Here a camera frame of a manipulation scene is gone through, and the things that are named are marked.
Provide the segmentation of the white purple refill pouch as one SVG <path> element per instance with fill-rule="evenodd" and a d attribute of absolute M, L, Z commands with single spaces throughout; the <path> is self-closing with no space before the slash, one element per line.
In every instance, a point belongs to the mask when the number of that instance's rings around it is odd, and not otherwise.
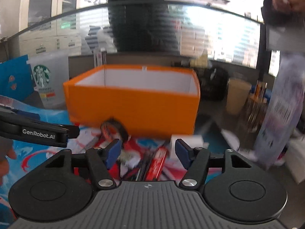
<path fill-rule="evenodd" d="M 257 162 L 270 168 L 296 128 L 303 110 L 304 54 L 280 54 L 280 68 L 262 126 L 256 137 Z"/>

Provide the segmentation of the gold clear pen holder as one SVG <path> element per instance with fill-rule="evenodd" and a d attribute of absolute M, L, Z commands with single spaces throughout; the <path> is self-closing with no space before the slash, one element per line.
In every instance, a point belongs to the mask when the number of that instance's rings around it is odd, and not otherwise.
<path fill-rule="evenodd" d="M 265 92 L 267 83 L 257 81 L 254 92 L 250 92 L 245 106 L 245 124 L 247 131 L 253 133 L 257 130 L 261 116 L 267 103 Z"/>

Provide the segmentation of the blue paper bag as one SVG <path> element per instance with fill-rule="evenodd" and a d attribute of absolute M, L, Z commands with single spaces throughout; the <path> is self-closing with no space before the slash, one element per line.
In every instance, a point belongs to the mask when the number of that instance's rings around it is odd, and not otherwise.
<path fill-rule="evenodd" d="M 23 101 L 34 92 L 28 56 L 23 55 L 0 64 L 0 94 Z"/>

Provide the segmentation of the black vinyl tape roll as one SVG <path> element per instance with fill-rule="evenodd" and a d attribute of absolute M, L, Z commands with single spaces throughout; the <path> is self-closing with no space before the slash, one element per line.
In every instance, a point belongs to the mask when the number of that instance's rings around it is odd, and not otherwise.
<path fill-rule="evenodd" d="M 100 126 L 100 130 L 107 143 L 111 143 L 115 139 L 126 143 L 129 139 L 129 134 L 125 127 L 113 117 L 104 121 Z"/>

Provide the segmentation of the silver green lighter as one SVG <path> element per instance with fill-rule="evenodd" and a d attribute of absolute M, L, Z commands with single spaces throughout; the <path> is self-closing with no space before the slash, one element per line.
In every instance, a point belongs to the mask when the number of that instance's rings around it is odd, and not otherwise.
<path fill-rule="evenodd" d="M 133 169 L 139 164 L 141 156 L 134 151 L 122 150 L 118 160 L 127 168 Z"/>

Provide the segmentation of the orange cardboard box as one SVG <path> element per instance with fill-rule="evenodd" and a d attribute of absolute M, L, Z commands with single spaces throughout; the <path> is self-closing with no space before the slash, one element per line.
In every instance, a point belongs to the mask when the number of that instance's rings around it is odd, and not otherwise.
<path fill-rule="evenodd" d="M 192 69 L 103 65 L 63 88 L 73 123 L 99 128 L 112 118 L 131 136 L 155 139 L 194 132 L 200 87 Z"/>

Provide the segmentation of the white QR paper card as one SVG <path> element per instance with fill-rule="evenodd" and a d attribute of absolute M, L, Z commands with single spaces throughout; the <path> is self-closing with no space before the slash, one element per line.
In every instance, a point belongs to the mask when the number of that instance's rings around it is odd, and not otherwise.
<path fill-rule="evenodd" d="M 238 152 L 239 154 L 241 154 L 242 156 L 244 156 L 245 158 L 249 159 L 252 162 L 256 162 L 258 160 L 253 150 L 241 148 L 240 141 L 234 133 L 222 129 L 221 134 L 227 141 L 228 145 L 234 151 Z"/>

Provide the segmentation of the white pen box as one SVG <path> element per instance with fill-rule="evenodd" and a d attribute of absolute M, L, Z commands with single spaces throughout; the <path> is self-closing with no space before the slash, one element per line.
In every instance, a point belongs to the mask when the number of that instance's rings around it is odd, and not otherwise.
<path fill-rule="evenodd" d="M 99 67 L 107 63 L 107 51 L 105 48 L 96 48 L 94 53 L 94 67 Z"/>

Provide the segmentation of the black mesh organizer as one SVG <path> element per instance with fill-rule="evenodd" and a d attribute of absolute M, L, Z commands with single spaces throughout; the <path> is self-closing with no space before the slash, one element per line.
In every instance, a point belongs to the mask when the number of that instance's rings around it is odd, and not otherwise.
<path fill-rule="evenodd" d="M 209 100 L 220 102 L 227 94 L 227 84 L 229 81 L 229 73 L 221 67 L 191 67 L 190 63 L 183 65 L 182 62 L 172 62 L 172 67 L 182 67 L 193 69 L 197 75 L 201 100 Z"/>

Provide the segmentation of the white power adapter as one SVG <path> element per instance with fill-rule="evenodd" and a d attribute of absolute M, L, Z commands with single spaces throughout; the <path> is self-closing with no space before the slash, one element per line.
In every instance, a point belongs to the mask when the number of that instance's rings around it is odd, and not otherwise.
<path fill-rule="evenodd" d="M 176 135 L 173 134 L 170 139 L 170 159 L 178 160 L 175 153 L 175 143 L 177 139 L 182 139 L 189 147 L 204 147 L 204 140 L 201 135 Z"/>

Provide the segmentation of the red small packet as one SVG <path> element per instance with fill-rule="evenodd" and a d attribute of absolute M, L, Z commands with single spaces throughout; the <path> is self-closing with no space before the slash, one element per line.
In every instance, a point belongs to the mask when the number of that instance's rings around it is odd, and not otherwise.
<path fill-rule="evenodd" d="M 165 146 L 161 146 L 156 150 L 149 165 L 145 181 L 156 181 L 159 179 L 167 156 L 168 150 Z"/>

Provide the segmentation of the grey partition panel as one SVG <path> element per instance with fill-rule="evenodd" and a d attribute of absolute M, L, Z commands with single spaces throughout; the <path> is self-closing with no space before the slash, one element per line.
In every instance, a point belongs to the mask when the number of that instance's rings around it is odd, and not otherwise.
<path fill-rule="evenodd" d="M 267 49 L 304 53 L 304 27 L 266 26 Z"/>

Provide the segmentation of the person in black coat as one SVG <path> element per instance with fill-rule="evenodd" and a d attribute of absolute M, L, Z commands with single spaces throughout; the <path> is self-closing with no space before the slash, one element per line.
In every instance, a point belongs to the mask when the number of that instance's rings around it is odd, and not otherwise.
<path fill-rule="evenodd" d="M 119 52 L 179 54 L 175 24 L 163 0 L 108 0 L 109 23 Z"/>

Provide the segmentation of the thin black pen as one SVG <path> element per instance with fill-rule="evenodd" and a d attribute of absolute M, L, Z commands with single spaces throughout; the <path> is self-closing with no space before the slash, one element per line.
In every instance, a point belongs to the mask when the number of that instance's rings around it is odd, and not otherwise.
<path fill-rule="evenodd" d="M 146 152 L 140 160 L 139 164 L 132 170 L 128 170 L 127 173 L 123 175 L 122 180 L 144 181 L 146 179 L 146 174 L 153 158 L 152 155 L 153 154 L 151 152 Z"/>

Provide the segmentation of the beige paper cup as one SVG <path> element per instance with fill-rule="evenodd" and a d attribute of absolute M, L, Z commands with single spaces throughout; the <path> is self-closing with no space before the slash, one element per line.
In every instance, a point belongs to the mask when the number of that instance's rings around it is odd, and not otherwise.
<path fill-rule="evenodd" d="M 251 84 L 241 79 L 230 78 L 226 99 L 226 111 L 238 115 L 249 95 Z"/>

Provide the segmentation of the Starbucks plastic cup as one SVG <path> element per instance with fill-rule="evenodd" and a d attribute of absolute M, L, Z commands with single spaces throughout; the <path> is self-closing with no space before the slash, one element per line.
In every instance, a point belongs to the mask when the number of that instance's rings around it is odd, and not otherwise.
<path fill-rule="evenodd" d="M 41 53 L 27 61 L 46 109 L 58 109 L 65 104 L 63 83 L 69 80 L 68 56 L 67 51 L 60 50 Z"/>

